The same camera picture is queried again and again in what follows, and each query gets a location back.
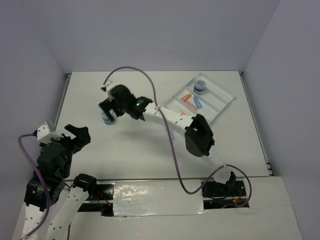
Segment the blue ink jar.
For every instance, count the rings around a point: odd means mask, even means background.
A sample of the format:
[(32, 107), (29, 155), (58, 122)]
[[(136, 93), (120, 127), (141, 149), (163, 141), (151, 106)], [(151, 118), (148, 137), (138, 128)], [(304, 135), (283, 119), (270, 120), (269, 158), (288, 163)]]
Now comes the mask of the blue ink jar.
[(194, 85), (193, 85), (193, 91), (198, 94), (198, 95), (202, 95), (205, 92), (206, 89), (206, 82), (202, 79), (196, 79), (194, 81)]
[(117, 116), (113, 110), (109, 111), (109, 114), (106, 114), (104, 111), (101, 111), (101, 118), (106, 125), (112, 125), (116, 122)]

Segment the orange transparent eraser case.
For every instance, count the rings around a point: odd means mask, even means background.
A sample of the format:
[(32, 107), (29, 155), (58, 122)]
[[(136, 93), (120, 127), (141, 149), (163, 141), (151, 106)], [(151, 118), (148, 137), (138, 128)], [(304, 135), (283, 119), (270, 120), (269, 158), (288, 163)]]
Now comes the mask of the orange transparent eraser case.
[(182, 100), (183, 102), (186, 102), (186, 101), (188, 101), (191, 97), (192, 97), (192, 94), (189, 93), (189, 94), (183, 96), (183, 97), (181, 98), (181, 100)]

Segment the clear blue-cap spray bottle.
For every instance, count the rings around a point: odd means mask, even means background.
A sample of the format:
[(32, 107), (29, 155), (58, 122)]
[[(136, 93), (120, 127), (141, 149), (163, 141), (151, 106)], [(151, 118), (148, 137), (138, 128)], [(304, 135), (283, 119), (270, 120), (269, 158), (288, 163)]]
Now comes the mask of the clear blue-cap spray bottle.
[(174, 132), (169, 128), (165, 128), (165, 132), (166, 132), (166, 135), (168, 137), (168, 140), (172, 140), (174, 141), (175, 140), (175, 135), (174, 135)]

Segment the pink transparent eraser case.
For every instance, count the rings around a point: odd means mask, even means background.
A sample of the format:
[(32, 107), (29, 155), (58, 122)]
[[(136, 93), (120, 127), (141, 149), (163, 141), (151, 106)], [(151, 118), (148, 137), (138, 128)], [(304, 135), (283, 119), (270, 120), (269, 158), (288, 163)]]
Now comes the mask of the pink transparent eraser case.
[(186, 100), (186, 101), (184, 101), (184, 103), (186, 103), (189, 107), (191, 107), (195, 111), (198, 110), (198, 108), (193, 103), (191, 103), (190, 101)]

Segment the blue transparent eraser case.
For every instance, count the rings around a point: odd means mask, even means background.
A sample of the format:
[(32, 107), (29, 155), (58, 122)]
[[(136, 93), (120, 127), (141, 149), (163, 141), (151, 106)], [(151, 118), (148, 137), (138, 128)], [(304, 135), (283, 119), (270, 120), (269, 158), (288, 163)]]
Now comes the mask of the blue transparent eraser case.
[(197, 97), (197, 96), (194, 96), (193, 97), (193, 101), (194, 101), (194, 103), (195, 103), (195, 105), (196, 105), (196, 107), (198, 108), (198, 109), (201, 109), (203, 106), (202, 106), (202, 104), (201, 104), (201, 102), (200, 102), (200, 100), (199, 100), (199, 98)]

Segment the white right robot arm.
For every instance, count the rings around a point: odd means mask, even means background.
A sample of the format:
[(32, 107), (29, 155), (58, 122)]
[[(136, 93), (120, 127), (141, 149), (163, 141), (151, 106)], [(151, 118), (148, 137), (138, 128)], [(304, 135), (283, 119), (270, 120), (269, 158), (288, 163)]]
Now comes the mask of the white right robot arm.
[(122, 84), (112, 86), (104, 84), (101, 90), (107, 93), (107, 98), (100, 102), (98, 106), (109, 118), (111, 117), (110, 111), (113, 111), (117, 117), (128, 114), (135, 120), (159, 124), (166, 128), (179, 182), (183, 180), (171, 132), (176, 132), (184, 138), (185, 148), (188, 153), (198, 158), (208, 158), (212, 163), (218, 164), (197, 189), (189, 191), (186, 187), (183, 187), (183, 190), (187, 194), (193, 195), (201, 191), (204, 185), (211, 179), (217, 182), (217, 190), (223, 196), (228, 196), (235, 190), (235, 173), (227, 165), (222, 164), (216, 159), (214, 134), (203, 115), (196, 114), (195, 116), (190, 116), (174, 112), (158, 105), (155, 99), (149, 99), (144, 96), (135, 97)]

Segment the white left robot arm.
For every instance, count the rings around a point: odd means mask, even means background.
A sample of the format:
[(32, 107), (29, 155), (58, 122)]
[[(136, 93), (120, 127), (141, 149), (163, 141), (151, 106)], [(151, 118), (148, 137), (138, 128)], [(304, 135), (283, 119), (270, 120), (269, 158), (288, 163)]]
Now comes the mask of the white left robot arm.
[[(69, 187), (68, 195), (61, 207), (58, 207), (60, 194), (66, 187), (73, 155), (91, 142), (88, 127), (66, 125), (64, 133), (56, 133), (47, 122), (34, 132), (18, 137), (20, 150), (33, 168), (33, 176), (26, 185), (24, 196), (24, 225), (22, 240), (68, 240), (71, 223), (85, 200), (97, 196), (97, 179), (85, 173), (75, 177)], [(33, 161), (25, 149), (22, 140), (35, 137), (41, 147), (36, 161)]]

